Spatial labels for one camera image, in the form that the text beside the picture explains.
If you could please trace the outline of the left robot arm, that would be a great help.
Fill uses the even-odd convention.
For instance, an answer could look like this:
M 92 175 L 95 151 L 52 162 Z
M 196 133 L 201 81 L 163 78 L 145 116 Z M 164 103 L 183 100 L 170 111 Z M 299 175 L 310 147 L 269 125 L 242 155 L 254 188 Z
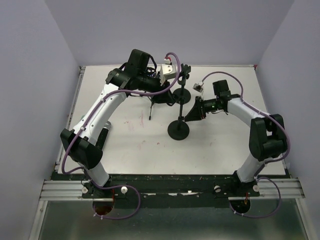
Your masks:
M 111 185 L 101 159 L 103 150 L 97 146 L 101 131 L 114 111 L 131 94 L 153 97 L 164 95 L 178 81 L 181 71 L 179 57 L 168 52 L 164 64 L 156 70 L 156 75 L 148 73 L 148 63 L 154 58 L 142 50 L 133 49 L 127 62 L 113 69 L 107 75 L 105 85 L 94 104 L 83 118 L 71 130 L 63 129 L 60 138 L 65 151 L 61 163 L 64 175 L 72 171 L 65 170 L 65 163 L 70 157 L 84 170 L 94 184 L 93 191 L 101 198 L 107 197 Z

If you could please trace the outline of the black mounting rail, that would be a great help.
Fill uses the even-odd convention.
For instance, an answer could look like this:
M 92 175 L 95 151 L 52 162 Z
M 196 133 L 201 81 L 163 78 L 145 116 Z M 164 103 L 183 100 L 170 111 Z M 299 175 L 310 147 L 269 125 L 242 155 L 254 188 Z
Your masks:
M 86 182 L 82 197 L 111 202 L 116 209 L 228 208 L 231 198 L 258 197 L 255 185 L 240 182 L 235 174 L 112 174 L 105 189 Z

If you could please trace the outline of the black tripod shock-mount stand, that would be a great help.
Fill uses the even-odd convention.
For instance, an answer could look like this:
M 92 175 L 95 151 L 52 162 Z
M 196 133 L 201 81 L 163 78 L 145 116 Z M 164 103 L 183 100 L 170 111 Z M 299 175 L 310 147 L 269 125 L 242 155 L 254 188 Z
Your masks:
M 159 77 L 159 72 L 157 71 L 157 67 L 151 67 L 151 66 L 148 66 L 147 68 L 146 68 L 146 70 L 147 70 L 147 73 L 146 73 L 146 75 L 148 76 L 148 77 L 156 77 L 156 78 L 158 78 Z M 147 97 L 149 100 L 150 100 L 150 109 L 149 109 L 149 117 L 148 117 L 148 120 L 150 121 L 151 120 L 151 117 L 152 117 L 152 108 L 153 108 L 153 105 L 154 105 L 154 102 L 153 102 L 153 100 L 152 100 L 152 97 Z

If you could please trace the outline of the black silver-head microphone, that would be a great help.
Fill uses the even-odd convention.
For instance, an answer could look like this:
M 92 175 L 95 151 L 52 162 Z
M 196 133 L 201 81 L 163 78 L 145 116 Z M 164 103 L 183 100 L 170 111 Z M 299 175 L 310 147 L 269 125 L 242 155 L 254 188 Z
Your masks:
M 106 124 L 104 125 L 104 127 L 102 128 L 102 130 L 100 131 L 100 134 L 97 138 L 97 142 L 95 144 L 95 146 L 100 149 L 100 150 L 103 150 L 104 148 L 104 145 L 106 143 L 106 140 L 107 140 L 107 137 L 108 137 L 108 134 L 109 134 L 109 131 L 111 130 L 112 128 L 112 124 L 110 121 L 107 121 Z

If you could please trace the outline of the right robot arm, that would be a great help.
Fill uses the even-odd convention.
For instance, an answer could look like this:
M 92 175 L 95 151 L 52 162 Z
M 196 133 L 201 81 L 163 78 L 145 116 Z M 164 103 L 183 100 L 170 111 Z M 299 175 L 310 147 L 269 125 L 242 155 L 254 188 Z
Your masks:
M 235 172 L 238 179 L 230 183 L 230 191 L 241 196 L 248 190 L 248 184 L 255 180 L 266 164 L 288 150 L 284 133 L 284 120 L 279 114 L 268 114 L 254 110 L 239 94 L 231 94 L 226 80 L 213 84 L 215 98 L 204 100 L 197 96 L 194 105 L 184 117 L 186 122 L 201 121 L 208 113 L 224 111 L 232 114 L 249 127 L 249 156 Z

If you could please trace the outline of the black round-base clip stand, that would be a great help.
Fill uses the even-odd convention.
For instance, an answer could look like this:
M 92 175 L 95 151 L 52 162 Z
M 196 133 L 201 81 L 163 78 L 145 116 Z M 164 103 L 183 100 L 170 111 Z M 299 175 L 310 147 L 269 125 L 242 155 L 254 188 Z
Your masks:
M 176 103 L 184 105 L 191 100 L 191 93 L 186 89 L 186 81 L 190 77 L 191 66 L 182 63 L 180 67 L 181 72 L 179 74 L 179 77 L 181 77 L 181 80 L 178 80 L 180 88 L 175 89 L 172 94 Z

